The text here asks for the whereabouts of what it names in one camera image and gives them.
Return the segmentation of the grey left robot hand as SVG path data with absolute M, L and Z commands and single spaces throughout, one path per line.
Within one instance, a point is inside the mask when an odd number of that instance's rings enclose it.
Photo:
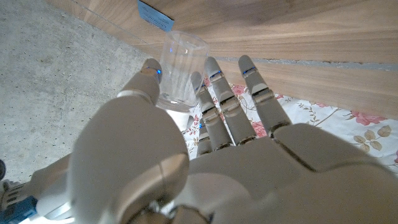
M 396 223 L 397 177 L 362 150 L 292 124 L 252 60 L 239 59 L 267 132 L 254 130 L 214 58 L 205 64 L 223 112 L 189 159 L 155 107 L 162 69 L 150 58 L 76 140 L 67 175 L 77 223 Z

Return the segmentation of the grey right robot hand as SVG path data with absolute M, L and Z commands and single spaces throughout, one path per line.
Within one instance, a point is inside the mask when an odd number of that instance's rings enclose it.
M 8 184 L 2 223 L 40 216 L 77 223 L 129 223 L 156 200 L 169 202 L 188 175 L 188 154 L 166 116 L 97 114 L 73 152 L 34 172 L 24 184 Z

